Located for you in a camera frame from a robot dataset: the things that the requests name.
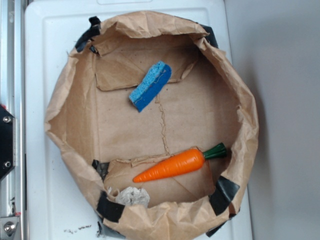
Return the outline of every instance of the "orange carrot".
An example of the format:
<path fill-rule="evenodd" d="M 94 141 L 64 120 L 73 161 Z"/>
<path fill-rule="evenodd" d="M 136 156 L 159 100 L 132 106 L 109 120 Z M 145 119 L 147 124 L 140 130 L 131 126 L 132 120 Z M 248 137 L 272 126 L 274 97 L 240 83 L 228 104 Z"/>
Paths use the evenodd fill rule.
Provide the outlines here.
<path fill-rule="evenodd" d="M 222 158 L 226 155 L 227 150 L 223 143 L 203 153 L 195 148 L 189 149 L 159 162 L 157 165 L 140 173 L 133 181 L 135 183 L 148 182 L 187 174 L 199 170 L 206 160 Z"/>

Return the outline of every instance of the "paper bag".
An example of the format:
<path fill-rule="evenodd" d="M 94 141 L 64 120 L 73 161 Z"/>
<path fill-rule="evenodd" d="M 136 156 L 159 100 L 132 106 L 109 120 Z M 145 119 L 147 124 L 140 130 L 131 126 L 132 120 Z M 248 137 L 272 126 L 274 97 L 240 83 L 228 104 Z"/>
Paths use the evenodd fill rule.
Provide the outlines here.
<path fill-rule="evenodd" d="M 210 235 L 239 212 L 254 164 L 259 125 L 253 95 L 196 22 L 152 11 L 90 21 L 56 83 L 46 133 L 114 233 L 132 240 Z M 172 77 L 139 113 L 129 95 L 158 61 L 170 65 Z M 227 158 L 185 175 L 132 182 L 173 154 L 220 142 Z M 103 177 L 99 164 L 108 166 Z M 147 189 L 148 208 L 113 202 L 108 189 L 129 186 Z"/>

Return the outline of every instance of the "black tape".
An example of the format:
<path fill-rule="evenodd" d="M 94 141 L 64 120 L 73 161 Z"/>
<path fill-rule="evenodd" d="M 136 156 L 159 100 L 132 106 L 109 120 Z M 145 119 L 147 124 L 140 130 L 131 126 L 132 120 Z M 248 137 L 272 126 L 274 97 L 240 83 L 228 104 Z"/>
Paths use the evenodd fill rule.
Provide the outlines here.
<path fill-rule="evenodd" d="M 213 31 L 212 27 L 206 26 L 206 25 L 202 25 L 202 24 L 200 24 L 200 25 L 201 25 L 201 27 L 203 27 L 203 29 L 207 33 L 209 33 L 209 35 L 206 36 L 205 39 L 210 43 L 211 46 L 213 46 L 213 47 L 218 49 L 219 48 L 218 47 L 218 43 L 217 43 L 216 36 L 214 34 L 214 31 Z"/>
<path fill-rule="evenodd" d="M 229 215 L 229 220 L 231 220 L 233 217 L 235 216 L 235 214 L 231 213 Z M 218 232 L 218 230 L 220 230 L 222 228 L 223 225 L 226 224 L 227 221 L 225 221 L 224 223 L 222 223 L 221 225 L 219 226 L 216 226 L 214 228 L 211 228 L 209 231 L 207 231 L 205 233 L 205 235 L 207 235 L 209 238 L 211 238 L 216 232 Z"/>
<path fill-rule="evenodd" d="M 222 214 L 237 194 L 240 186 L 234 182 L 220 176 L 215 185 L 215 191 L 209 196 L 210 204 L 214 213 L 218 216 Z"/>
<path fill-rule="evenodd" d="M 107 199 L 107 193 L 105 191 L 101 192 L 96 211 L 105 219 L 118 223 L 124 209 L 125 205 L 109 201 Z"/>
<path fill-rule="evenodd" d="M 109 173 L 109 162 L 100 163 L 98 160 L 93 160 L 92 167 L 98 172 L 98 174 L 102 178 L 102 181 L 104 181 L 107 174 Z"/>
<path fill-rule="evenodd" d="M 121 233 L 113 230 L 112 228 L 104 225 L 102 223 L 102 221 L 98 221 L 98 227 L 99 227 L 99 231 L 97 233 L 97 237 L 102 236 L 109 236 L 112 238 L 117 238 L 117 239 L 126 239 L 125 236 L 123 236 Z"/>
<path fill-rule="evenodd" d="M 222 223 L 221 225 L 210 229 L 209 231 L 207 231 L 207 232 L 205 233 L 205 235 L 207 235 L 209 238 L 211 238 L 211 237 L 212 237 L 216 232 L 218 232 L 218 230 L 221 229 L 221 227 L 222 227 L 223 225 L 225 225 L 225 224 L 226 224 L 226 221 L 225 221 L 224 223 Z"/>
<path fill-rule="evenodd" d="M 78 41 L 75 44 L 75 49 L 78 53 L 80 53 L 83 49 L 85 49 L 85 46 L 87 42 L 94 36 L 100 35 L 100 19 L 96 16 L 90 17 L 89 22 L 91 23 L 91 27 L 82 34 L 82 36 L 78 39 Z"/>

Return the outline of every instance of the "bolt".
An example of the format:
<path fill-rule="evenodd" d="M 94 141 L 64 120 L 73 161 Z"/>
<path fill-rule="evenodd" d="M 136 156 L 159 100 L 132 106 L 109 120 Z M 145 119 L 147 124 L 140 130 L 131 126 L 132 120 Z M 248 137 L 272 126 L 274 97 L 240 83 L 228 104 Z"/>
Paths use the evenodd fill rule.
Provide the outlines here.
<path fill-rule="evenodd" d="M 10 167 L 11 167 L 11 162 L 9 162 L 9 161 L 5 162 L 5 163 L 4 163 L 4 166 L 5 166 L 6 168 L 10 168 Z"/>
<path fill-rule="evenodd" d="M 8 221 L 3 228 L 7 234 L 12 234 L 16 231 L 16 225 L 12 221 Z"/>
<path fill-rule="evenodd" d="M 10 116 L 5 116 L 2 120 L 3 120 L 6 124 L 12 122 L 12 118 L 11 118 Z"/>

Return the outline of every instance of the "blue sponge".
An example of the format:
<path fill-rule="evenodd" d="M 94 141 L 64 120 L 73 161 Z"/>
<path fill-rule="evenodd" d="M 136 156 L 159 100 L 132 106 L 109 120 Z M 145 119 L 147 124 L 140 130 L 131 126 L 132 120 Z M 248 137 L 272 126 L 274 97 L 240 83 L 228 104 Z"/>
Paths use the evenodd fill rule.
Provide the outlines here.
<path fill-rule="evenodd" d="M 129 98 L 139 113 L 155 98 L 171 77 L 171 67 L 163 61 L 153 65 Z"/>

